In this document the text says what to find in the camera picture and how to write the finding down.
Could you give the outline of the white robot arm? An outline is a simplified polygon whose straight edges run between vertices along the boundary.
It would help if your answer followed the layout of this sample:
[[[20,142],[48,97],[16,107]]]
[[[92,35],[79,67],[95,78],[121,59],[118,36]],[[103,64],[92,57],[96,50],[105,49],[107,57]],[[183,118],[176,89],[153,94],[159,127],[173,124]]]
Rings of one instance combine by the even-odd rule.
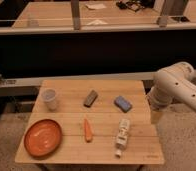
[[[174,99],[196,112],[196,85],[191,82],[194,74],[194,68],[188,62],[178,62],[154,73],[154,85],[147,93],[153,124],[159,122],[162,110]]]

